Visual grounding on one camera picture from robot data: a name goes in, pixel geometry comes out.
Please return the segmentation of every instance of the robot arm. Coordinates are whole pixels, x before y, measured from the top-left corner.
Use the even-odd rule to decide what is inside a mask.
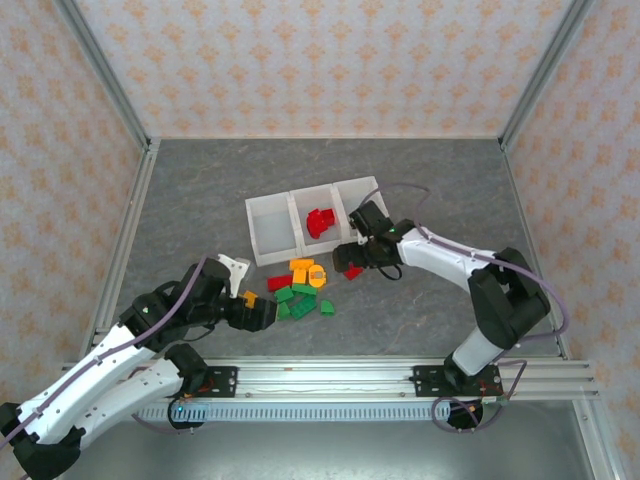
[[[500,253],[476,250],[416,227],[409,220],[394,225],[373,201],[349,217],[366,241],[340,245],[334,250],[333,263],[338,272],[347,271],[350,266],[384,268],[404,264],[435,273],[471,295],[477,326],[445,359],[444,375],[454,390],[472,382],[550,311],[546,295],[535,282],[475,257],[495,258],[530,270],[515,249],[506,248]]]
[[[184,339],[190,328],[213,329],[221,320],[227,320],[233,328],[256,332],[273,324],[277,304],[256,299],[254,307],[248,308],[245,300],[238,298],[240,282],[249,273],[250,265],[246,260],[224,255],[206,259],[184,302],[168,323],[146,340],[135,343],[184,294],[196,270],[196,265],[192,265],[180,282],[169,282],[137,297],[103,341],[56,383],[21,405],[2,405],[0,430],[5,436],[37,414],[10,442],[30,478],[49,480],[59,476],[78,459],[81,449],[151,401],[196,392],[205,382],[207,366],[187,344],[173,345],[142,374],[118,383],[136,366]],[[132,344],[127,348],[107,355],[128,342]],[[96,359],[89,372],[77,377],[79,371]],[[41,409],[53,392],[75,377],[48,408]]]

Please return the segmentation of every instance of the white plastic tray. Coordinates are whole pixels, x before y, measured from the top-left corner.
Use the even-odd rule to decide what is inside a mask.
[[[342,243],[357,240],[349,226],[348,215],[362,199],[378,188],[375,177],[303,188],[246,200],[251,246],[258,266],[285,262],[292,258],[331,252]],[[372,198],[388,215],[382,195]],[[307,215],[314,209],[333,209],[335,225],[319,239],[311,238],[307,230]]]

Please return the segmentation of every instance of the wall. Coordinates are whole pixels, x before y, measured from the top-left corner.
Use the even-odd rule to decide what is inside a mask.
[[[640,469],[640,11],[601,0],[510,152],[546,276]]]
[[[570,3],[79,1],[170,137],[497,137]]]
[[[53,2],[1,3],[5,402],[41,391],[77,358],[140,153]],[[0,478],[18,478],[9,448],[1,460]]]

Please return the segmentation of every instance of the black mounting plate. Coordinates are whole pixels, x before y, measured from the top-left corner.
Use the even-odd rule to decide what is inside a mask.
[[[503,392],[500,371],[495,365],[487,365],[457,389],[445,378],[443,365],[416,365],[409,381],[415,386],[416,397],[496,397]]]
[[[234,398],[238,385],[238,367],[207,367],[203,387],[206,391],[194,395],[197,398]]]

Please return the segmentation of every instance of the green block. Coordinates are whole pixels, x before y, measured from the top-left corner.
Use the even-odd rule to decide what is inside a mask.
[[[285,318],[289,318],[291,316],[291,310],[289,310],[289,305],[286,303],[281,303],[278,305],[278,320],[284,320]]]
[[[310,285],[303,285],[302,283],[294,283],[292,290],[296,293],[304,293],[305,295],[317,295],[318,289]]]
[[[320,302],[320,313],[323,315],[333,315],[336,313],[336,309],[333,307],[333,303],[329,300],[323,300]]]
[[[293,291],[291,290],[291,287],[284,287],[280,290],[276,290],[274,295],[276,296],[277,302],[282,303],[293,298]]]
[[[306,314],[317,307],[316,299],[313,297],[305,297],[300,302],[291,307],[291,315],[296,320],[300,320]]]

